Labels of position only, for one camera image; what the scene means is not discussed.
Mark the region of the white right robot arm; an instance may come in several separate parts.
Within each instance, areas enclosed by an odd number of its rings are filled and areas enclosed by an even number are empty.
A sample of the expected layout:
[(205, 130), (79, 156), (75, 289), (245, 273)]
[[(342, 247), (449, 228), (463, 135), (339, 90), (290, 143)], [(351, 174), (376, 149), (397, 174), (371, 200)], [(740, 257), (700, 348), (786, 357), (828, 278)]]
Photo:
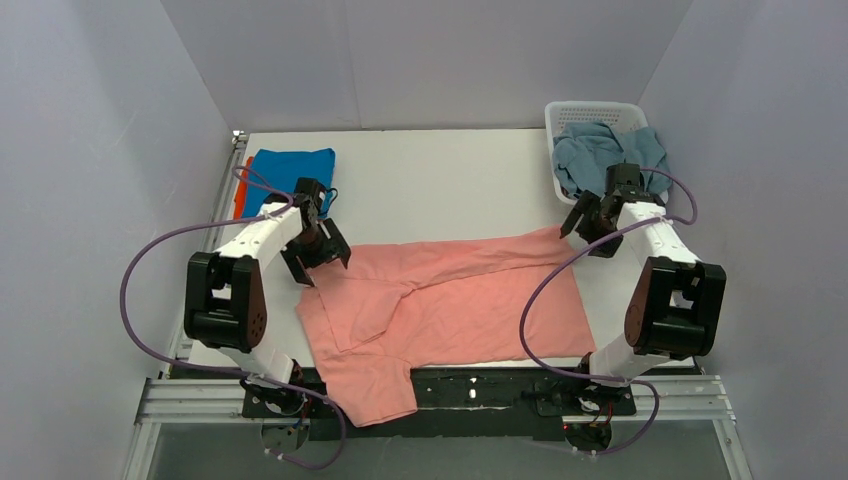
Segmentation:
[(590, 381), (607, 387), (624, 387), (669, 360), (707, 355), (720, 320), (726, 272), (684, 244), (675, 229), (684, 220), (647, 190), (650, 171), (608, 167), (603, 194), (582, 193), (560, 228), (586, 242), (585, 255), (612, 258), (628, 244), (642, 262), (622, 334), (581, 362)]

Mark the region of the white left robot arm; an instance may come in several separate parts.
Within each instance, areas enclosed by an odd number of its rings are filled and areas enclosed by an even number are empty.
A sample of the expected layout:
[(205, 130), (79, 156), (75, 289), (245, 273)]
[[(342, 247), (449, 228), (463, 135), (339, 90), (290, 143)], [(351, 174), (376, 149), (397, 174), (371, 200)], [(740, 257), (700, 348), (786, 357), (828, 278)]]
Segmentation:
[(310, 286), (310, 270), (350, 260), (351, 249), (334, 221), (320, 216), (327, 193), (318, 180), (301, 177), (293, 193), (269, 194), (257, 218), (229, 242), (188, 261), (185, 334), (224, 353), (263, 387), (290, 382), (295, 369), (294, 359), (268, 332), (264, 270), (280, 257), (296, 283)]

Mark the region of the pink t shirt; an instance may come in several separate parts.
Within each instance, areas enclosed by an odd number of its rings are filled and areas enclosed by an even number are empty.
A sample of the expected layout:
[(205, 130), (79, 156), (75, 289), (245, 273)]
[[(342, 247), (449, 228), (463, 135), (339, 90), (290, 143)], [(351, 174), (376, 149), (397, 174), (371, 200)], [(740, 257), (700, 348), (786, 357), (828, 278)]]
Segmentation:
[(414, 412), (411, 372), (596, 347), (572, 249), (555, 227), (514, 237), (359, 245), (312, 273), (296, 306), (329, 396), (358, 427)]

